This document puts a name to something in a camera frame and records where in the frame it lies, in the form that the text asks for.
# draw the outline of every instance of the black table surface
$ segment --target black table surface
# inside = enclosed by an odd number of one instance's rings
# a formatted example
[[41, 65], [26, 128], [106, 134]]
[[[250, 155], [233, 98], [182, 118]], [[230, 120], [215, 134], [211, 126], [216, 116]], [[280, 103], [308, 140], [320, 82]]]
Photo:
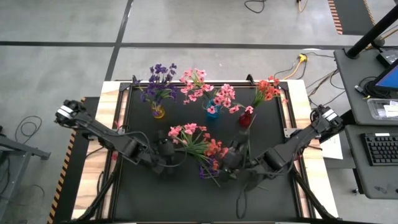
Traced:
[[[177, 102], [164, 101], [166, 110], [163, 119], [155, 119], [148, 103], [141, 103], [140, 93], [134, 91], [131, 100], [128, 125], [132, 130], [146, 133], [151, 141], [155, 130], [168, 131], [170, 126], [197, 123], [207, 126], [213, 138], [229, 146], [238, 132], [238, 116], [243, 112], [221, 113], [216, 120], [206, 118], [201, 100], [182, 105], [183, 95], [178, 93]], [[249, 105], [254, 96], [253, 88], [236, 88], [236, 99]], [[253, 155], [284, 141], [283, 126], [277, 100], [261, 104], [251, 126], [250, 143]], [[193, 158], [175, 169], [174, 175], [157, 177], [151, 171], [134, 166], [126, 161], [122, 164], [120, 185], [116, 202], [117, 218], [152, 222], [215, 222], [215, 221], [291, 221], [297, 217], [297, 201], [291, 176], [284, 175], [274, 180], [265, 180], [248, 192], [245, 218], [236, 218], [236, 199], [241, 185], [235, 180], [220, 183], [219, 188], [211, 179], [199, 177], [199, 165]]]
[[[383, 121], [374, 119], [371, 115], [368, 103], [363, 100], [363, 95], [359, 94], [354, 86], [366, 78], [377, 77], [386, 68], [384, 68], [376, 56], [377, 50], [367, 50], [361, 52], [359, 58], [350, 59], [345, 55], [344, 50], [336, 50], [335, 58], [337, 68], [340, 71], [344, 88], [346, 89], [349, 105], [354, 115], [356, 124], [360, 125], [398, 125], [398, 121]], [[396, 93], [392, 93], [393, 98], [397, 98]]]
[[362, 133], [397, 133], [397, 128], [348, 125], [345, 131], [364, 194], [368, 198], [398, 199], [398, 166], [370, 166], [359, 136]]

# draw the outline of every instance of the yellow cable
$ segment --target yellow cable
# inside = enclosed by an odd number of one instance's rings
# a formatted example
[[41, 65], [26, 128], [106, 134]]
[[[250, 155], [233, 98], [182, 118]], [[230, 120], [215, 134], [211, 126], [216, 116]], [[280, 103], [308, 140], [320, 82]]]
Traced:
[[305, 2], [303, 10], [301, 10], [301, 0], [298, 0], [298, 9], [299, 9], [300, 13], [302, 13], [304, 11], [304, 9], [307, 6], [307, 3], [308, 3], [308, 0]]
[[[388, 37], [391, 36], [392, 34], [395, 34], [397, 31], [398, 31], [398, 29], [395, 29], [394, 31], [392, 31], [391, 33], [385, 35], [384, 37], [381, 37], [381, 40], [384, 40], [384, 39], [388, 38]], [[369, 45], [369, 46], [367, 46], [367, 47], [365, 48], [365, 50], [369, 50], [369, 49], [372, 49], [372, 48], [373, 48], [373, 46], [372, 46], [372, 45]]]
[[297, 69], [299, 69], [299, 66], [301, 65], [301, 63], [303, 63], [303, 62], [300, 61], [300, 62], [297, 64], [296, 68], [294, 69], [293, 73], [291, 73], [290, 75], [286, 76], [286, 77], [284, 78], [284, 80], [286, 80], [286, 79], [292, 77], [292, 76], [297, 72]]
[[286, 76], [283, 80], [286, 80], [286, 79], [292, 77], [297, 72], [297, 70], [299, 69], [299, 66], [301, 65], [301, 63], [306, 62], [308, 60], [307, 56], [305, 56], [303, 54], [300, 54], [298, 57], [299, 57], [300, 61], [297, 64], [296, 68], [294, 69], [293, 73], [291, 73], [290, 75]]

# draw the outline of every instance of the white paper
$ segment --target white paper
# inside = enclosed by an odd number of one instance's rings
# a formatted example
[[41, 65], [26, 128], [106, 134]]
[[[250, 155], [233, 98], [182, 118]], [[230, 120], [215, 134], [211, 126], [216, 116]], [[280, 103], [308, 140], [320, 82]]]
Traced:
[[320, 144], [324, 158], [343, 159], [341, 152], [340, 136], [336, 134]]
[[398, 116], [398, 106], [384, 105], [384, 109], [388, 118]]

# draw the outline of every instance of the flower bouquet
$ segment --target flower bouquet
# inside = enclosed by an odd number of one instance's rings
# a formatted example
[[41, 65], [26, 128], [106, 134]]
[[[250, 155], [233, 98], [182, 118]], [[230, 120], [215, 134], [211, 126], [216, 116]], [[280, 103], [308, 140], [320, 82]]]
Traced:
[[222, 148], [222, 142], [210, 139], [205, 126], [197, 124], [186, 124], [184, 126], [170, 127], [169, 136], [174, 144], [181, 144], [187, 154], [193, 156], [200, 165], [200, 177], [202, 179], [212, 178], [218, 186], [215, 179], [218, 176], [218, 161], [216, 158], [222, 158], [228, 151], [227, 147]]
[[161, 103], [164, 98], [175, 99], [177, 96], [177, 87], [170, 83], [176, 74], [176, 68], [177, 66], [174, 63], [171, 64], [169, 69], [162, 67], [162, 64], [151, 67], [149, 70], [152, 75], [149, 78], [148, 87], [145, 89], [140, 87], [142, 91], [141, 101], [150, 103], [154, 118], [163, 118], [165, 110]]
[[256, 85], [256, 94], [251, 103], [243, 114], [239, 116], [239, 124], [246, 128], [251, 124], [254, 108], [262, 102], [271, 100], [274, 96], [280, 96], [280, 90], [277, 88], [279, 79], [270, 76], [268, 80], [261, 80]]
[[242, 106], [239, 103], [233, 102], [235, 100], [235, 90], [233, 86], [224, 84], [219, 90], [216, 90], [213, 95], [210, 91], [214, 86], [205, 83], [206, 72], [204, 70], [194, 69], [184, 72], [180, 82], [186, 84], [181, 92], [185, 94], [186, 98], [183, 101], [187, 104], [191, 101], [196, 101], [198, 97], [205, 96], [208, 100], [206, 107], [203, 109], [207, 111], [210, 118], [218, 118], [220, 111], [223, 108], [228, 108], [230, 113], [235, 113]]

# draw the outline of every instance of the black desk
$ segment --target black desk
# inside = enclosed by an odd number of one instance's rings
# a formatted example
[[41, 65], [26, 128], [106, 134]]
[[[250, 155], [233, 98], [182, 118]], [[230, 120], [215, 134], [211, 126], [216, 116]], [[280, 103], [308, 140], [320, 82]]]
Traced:
[[330, 159], [324, 158], [325, 166], [327, 169], [354, 169], [355, 163], [351, 149], [349, 148], [346, 133], [344, 131], [339, 133], [341, 153], [343, 154], [343, 159]]
[[376, 59], [378, 54], [377, 50], [368, 50], [361, 52], [359, 58], [350, 59], [345, 55], [344, 50], [335, 51], [337, 68], [340, 71], [349, 105], [351, 106], [351, 111], [345, 114], [345, 119], [350, 117], [348, 114], [352, 112], [355, 123], [359, 125], [398, 126], [398, 121], [374, 119], [369, 110], [368, 103], [366, 100], [363, 100], [363, 95], [354, 89], [354, 86], [358, 85], [362, 79], [379, 76], [385, 70]]
[[353, 152], [359, 190], [368, 198], [398, 199], [398, 167], [370, 166], [363, 144], [359, 137], [362, 133], [396, 133], [397, 128], [385, 126], [346, 126], [348, 142]]

